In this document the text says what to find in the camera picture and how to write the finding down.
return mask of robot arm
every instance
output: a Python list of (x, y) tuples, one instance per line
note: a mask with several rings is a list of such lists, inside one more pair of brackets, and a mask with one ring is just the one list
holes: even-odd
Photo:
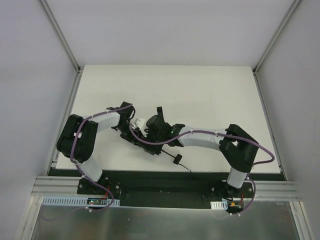
[[(146, 131), (148, 135), (154, 136), (158, 136), (158, 132), (163, 132), (162, 128), (164, 126), (164, 120), (162, 119), (162, 116), (153, 116), (145, 124), (142, 124), (142, 129), (139, 127), (139, 125), (136, 124), (139, 120), (140, 122), (145, 121), (144, 119), (136, 120), (135, 124), (133, 125), (133, 128), (139, 129), (140, 131)], [(230, 124), (230, 126), (227, 129), (215, 130), (194, 128), (191, 126), (185, 126), (184, 124), (175, 124), (170, 129), (167, 139), (173, 139), (178, 137), (176, 140), (168, 143), (168, 145), (171, 147), (196, 146), (214, 149), (222, 152), (222, 154), (231, 166), (229, 176), (227, 179), (227, 184), (233, 188), (240, 189), (243, 185), (246, 176), (251, 171), (256, 154), (258, 152), (258, 147), (245, 141), (238, 141), (237, 144), (234, 144), (235, 141), (232, 138), (224, 137), (220, 134), (243, 137), (258, 143), (242, 128), (235, 124)], [(154, 142), (161, 143), (161, 139), (157, 139)]]
[[(120, 109), (128, 107), (130, 103), (123, 102)], [(129, 127), (130, 116), (134, 114), (135, 109), (130, 106), (124, 110), (116, 111), (116, 108), (108, 108), (106, 113), (98, 114), (94, 118), (88, 120), (81, 129), (73, 154), (73, 162), (79, 165), (86, 176), (97, 182), (103, 171), (99, 167), (97, 161), (92, 155), (94, 151), (96, 136), (103, 130), (127, 129)], [(57, 141), (56, 148), (65, 157), (70, 158), (72, 145), (75, 140), (76, 132), (84, 120), (83, 117), (76, 114), (71, 115)]]
[[(123, 102), (119, 109), (127, 106), (126, 109), (96, 115), (83, 125), (81, 136), (75, 145), (73, 159), (90, 179), (97, 182), (102, 175), (101, 168), (92, 156), (96, 135), (105, 129), (113, 128), (120, 130), (120, 136), (123, 139), (143, 148), (152, 155), (159, 155), (164, 144), (171, 147), (197, 146), (220, 151), (231, 165), (227, 179), (228, 185), (235, 189), (241, 188), (246, 176), (251, 171), (258, 147), (240, 140), (235, 145), (232, 138), (210, 133), (243, 137), (257, 143), (242, 128), (235, 124), (231, 124), (227, 129), (219, 130), (193, 128), (184, 124), (171, 126), (164, 121), (162, 108), (158, 107), (157, 115), (148, 121), (142, 118), (136, 119), (132, 124), (133, 130), (130, 126), (130, 120), (134, 117), (132, 115), (134, 115), (135, 109), (133, 106), (128, 107), (129, 105), (130, 103)], [(57, 141), (57, 150), (67, 158), (70, 158), (76, 132), (83, 120), (81, 116), (71, 115)]]

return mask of black cable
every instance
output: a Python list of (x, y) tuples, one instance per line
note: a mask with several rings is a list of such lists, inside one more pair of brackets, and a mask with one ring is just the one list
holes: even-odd
[(191, 171), (189, 168), (187, 168), (185, 165), (183, 165), (183, 164), (181, 164), (181, 163), (178, 163), (178, 165), (180, 165), (180, 166), (184, 167), (185, 169), (189, 170), (189, 171), (190, 171), (190, 173), (192, 173), (192, 171)]
[[(165, 154), (168, 154), (170, 157), (173, 157), (174, 159), (176, 158), (175, 156), (173, 156), (172, 154), (168, 153), (168, 152), (165, 151), (165, 150), (162, 150), (162, 149), (161, 149), (161, 151), (164, 152)], [(178, 165), (180, 165), (180, 166), (184, 167), (185, 169), (187, 169), (188, 171), (190, 171), (190, 173), (192, 173), (192, 176), (193, 176), (193, 172), (192, 172), (189, 168), (187, 168), (185, 165), (183, 165), (183, 164), (181, 164), (181, 163), (178, 163)]]
[(161, 152), (164, 152), (165, 154), (168, 154), (170, 157), (173, 157), (174, 159), (176, 158), (175, 156), (173, 156), (172, 154), (168, 153), (168, 152), (165, 151), (165, 150), (162, 150), (162, 149), (161, 149)]

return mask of white table surface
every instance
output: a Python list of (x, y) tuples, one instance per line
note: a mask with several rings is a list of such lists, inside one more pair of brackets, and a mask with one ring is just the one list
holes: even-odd
[[(72, 114), (89, 116), (107, 107), (133, 103), (135, 118), (148, 119), (162, 106), (164, 119), (195, 128), (222, 129), (237, 124), (275, 152), (250, 67), (174, 65), (86, 65)], [(166, 154), (150, 155), (125, 141), (119, 131), (97, 135), (93, 155), (103, 170), (184, 172)], [(201, 147), (169, 147), (193, 172), (229, 172), (221, 152)], [(255, 161), (270, 157), (259, 150)], [(75, 169), (59, 155), (57, 169)], [(252, 173), (279, 173), (278, 162), (255, 166)]]

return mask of metal sheet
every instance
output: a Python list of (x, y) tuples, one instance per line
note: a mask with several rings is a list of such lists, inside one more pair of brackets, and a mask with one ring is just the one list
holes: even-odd
[[(75, 209), (42, 206), (46, 218)], [(109, 208), (80, 209), (57, 221), (37, 219), (33, 240), (298, 240), (288, 202), (254, 202), (240, 217), (222, 210)]]

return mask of black plastic bracket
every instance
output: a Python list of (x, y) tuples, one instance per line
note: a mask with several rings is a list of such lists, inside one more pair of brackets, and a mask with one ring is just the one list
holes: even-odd
[[(72, 145), (75, 140), (76, 132), (84, 119), (81, 116), (72, 114), (66, 121), (62, 133), (56, 143), (56, 149), (65, 157), (70, 158)], [(87, 121), (81, 130), (81, 137), (77, 140), (73, 158), (79, 163), (83, 163), (90, 158), (94, 151), (98, 123)]]
[[(110, 192), (113, 194), (114, 199), (120, 199), (121, 182), (119, 178), (114, 178), (114, 177), (109, 178), (109, 177), (101, 176), (101, 178), (98, 181), (98, 184), (109, 189)], [(102, 195), (103, 196), (105, 195), (106, 191), (92, 184), (85, 178), (81, 178), (79, 180), (76, 193), (80, 195)]]
[[(236, 124), (230, 124), (226, 129), (226, 134), (243, 137), (258, 143)], [(220, 151), (232, 168), (243, 173), (250, 173), (259, 148), (242, 140), (238, 140), (237, 145), (234, 145), (233, 142), (235, 142), (234, 139), (225, 137), (220, 141)]]
[(161, 118), (162, 120), (165, 120), (164, 118), (164, 111), (162, 110), (162, 106), (158, 106), (156, 108), (156, 112), (159, 118)]

